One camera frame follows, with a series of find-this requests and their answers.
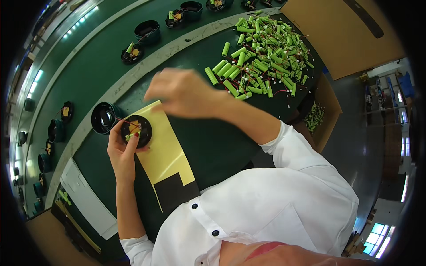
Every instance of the cardboard box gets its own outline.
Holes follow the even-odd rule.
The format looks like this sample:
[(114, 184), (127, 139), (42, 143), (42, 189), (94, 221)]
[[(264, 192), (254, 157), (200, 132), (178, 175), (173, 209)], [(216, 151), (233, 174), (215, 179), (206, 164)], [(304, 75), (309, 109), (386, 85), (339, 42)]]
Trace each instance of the cardboard box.
[(317, 87), (315, 101), (324, 108), (322, 123), (316, 127), (312, 136), (305, 122), (294, 125), (294, 129), (305, 137), (314, 150), (321, 153), (336, 125), (337, 119), (339, 119), (340, 114), (343, 112), (333, 88), (324, 73), (321, 73)]
[(374, 1), (357, 0), (353, 8), (342, 0), (289, 0), (281, 8), (309, 35), (334, 80), (405, 57), (396, 32)]

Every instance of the woman's right hand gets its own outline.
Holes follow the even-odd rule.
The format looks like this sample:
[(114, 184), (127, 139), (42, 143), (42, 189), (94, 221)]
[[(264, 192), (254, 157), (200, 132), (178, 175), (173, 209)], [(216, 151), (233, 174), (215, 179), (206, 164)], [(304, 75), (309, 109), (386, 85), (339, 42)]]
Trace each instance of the woman's right hand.
[(194, 70), (166, 68), (155, 74), (144, 100), (161, 99), (166, 113), (185, 118), (217, 117), (221, 105), (234, 100), (214, 89)]

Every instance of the dark green table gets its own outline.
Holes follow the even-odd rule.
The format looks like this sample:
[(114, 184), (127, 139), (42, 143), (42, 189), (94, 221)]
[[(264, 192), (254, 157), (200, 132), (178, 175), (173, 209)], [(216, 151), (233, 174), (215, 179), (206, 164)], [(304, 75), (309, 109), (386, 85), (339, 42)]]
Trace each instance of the dark green table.
[[(282, 18), (283, 21), (288, 22), (288, 19), (282, 14), (274, 15), (273, 18)], [(235, 47), (237, 38), (238, 35), (235, 31), (227, 29), (180, 51), (134, 84), (117, 102), (117, 105), (128, 114), (131, 114), (149, 104), (142, 103), (144, 94), (153, 75), (165, 67), (196, 69), (207, 79), (204, 68), (215, 66), (222, 59), (223, 44), (228, 41)], [(324, 64), (310, 43), (305, 41), (305, 44), (308, 49), (311, 49), (311, 54), (315, 59), (315, 69), (311, 70), (307, 67), (309, 71), (306, 71), (306, 69), (303, 71), (303, 74), (314, 77), (313, 79), (308, 79), (305, 84), (308, 88), (313, 89), (316, 80), (321, 75)], [(217, 85), (216, 88), (224, 89), (222, 85)], [(281, 89), (284, 89), (282, 84), (272, 84), (274, 92)], [(277, 118), (280, 116), (281, 120), (285, 120), (306, 94), (306, 89), (297, 89), (296, 97), (289, 98), (290, 108), (287, 107), (288, 98), (285, 92), (280, 92), (273, 98), (256, 94), (249, 98), (247, 103), (265, 110)], [(169, 120), (188, 158), (200, 190), (218, 184), (236, 174), (260, 149), (242, 131), (219, 120), (186, 120), (172, 116), (169, 116)], [(107, 145), (108, 136), (90, 132), (76, 152), (74, 160), (99, 199), (112, 214), (117, 215), (115, 207), (115, 176), (107, 155)], [(160, 212), (152, 186), (137, 159), (135, 192), (138, 209), (147, 234), (152, 241), (155, 241), (161, 224), (169, 214)], [(75, 206), (70, 209), (70, 212), (84, 231), (101, 247), (103, 253), (99, 258), (101, 261), (124, 256), (118, 241), (118, 235), (105, 241), (85, 221)]]

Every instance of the brown cardboard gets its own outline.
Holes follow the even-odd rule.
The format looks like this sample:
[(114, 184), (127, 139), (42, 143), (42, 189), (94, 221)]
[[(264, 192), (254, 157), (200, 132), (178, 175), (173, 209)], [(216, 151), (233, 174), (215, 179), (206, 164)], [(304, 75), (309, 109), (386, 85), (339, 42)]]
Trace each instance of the brown cardboard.
[(52, 265), (63, 266), (101, 266), (84, 252), (79, 252), (65, 235), (64, 226), (52, 215), (50, 210), (26, 222), (26, 227)]
[(372, 0), (357, 0), (383, 30), (376, 38), (343, 0), (289, 0), (281, 12), (295, 20), (334, 80), (405, 57), (395, 31)]
[(322, 123), (316, 127), (312, 139), (317, 147), (316, 151), (321, 153), (336, 125), (337, 119), (343, 112), (324, 73), (321, 73), (317, 87), (315, 101), (324, 108), (324, 117)]

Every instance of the window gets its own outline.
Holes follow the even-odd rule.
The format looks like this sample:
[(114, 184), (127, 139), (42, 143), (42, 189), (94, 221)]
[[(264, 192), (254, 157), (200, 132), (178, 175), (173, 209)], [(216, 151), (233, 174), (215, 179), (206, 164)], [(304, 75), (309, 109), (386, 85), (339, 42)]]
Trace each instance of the window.
[(403, 101), (402, 101), (402, 95), (401, 95), (401, 92), (398, 92), (398, 101), (400, 102), (400, 103), (402, 103)]
[(380, 259), (380, 257), (382, 256), (383, 252), (385, 251), (386, 247), (388, 246), (389, 242), (391, 241), (391, 237), (392, 237), (392, 234), (394, 233), (394, 231), (395, 231), (395, 226), (391, 226), (391, 229), (389, 230), (389, 233), (386, 236), (386, 239), (383, 242), (382, 247), (380, 247), (380, 250), (376, 255), (376, 259)]
[(402, 138), (401, 156), (410, 156), (410, 138), (409, 137)]
[(405, 194), (407, 193), (407, 185), (408, 185), (408, 175), (405, 175), (405, 183), (404, 183), (404, 190), (402, 191), (402, 197), (401, 202), (404, 202), (405, 200)]
[(376, 255), (377, 250), (379, 249), (380, 245), (383, 242), (383, 239), (385, 238), (388, 228), (389, 226), (384, 224), (380, 224), (380, 223), (374, 224), (370, 235), (368, 235), (368, 238), (366, 242), (364, 243), (364, 246), (366, 246), (366, 248), (364, 249), (364, 253), (367, 253), (368, 255), (372, 257)]
[(405, 137), (405, 156), (410, 156), (410, 138)]
[(401, 112), (401, 123), (407, 123), (408, 119), (407, 119), (407, 112), (406, 111), (402, 111)]
[(405, 155), (405, 145), (404, 145), (404, 138), (402, 138), (402, 145), (401, 145), (401, 156)]

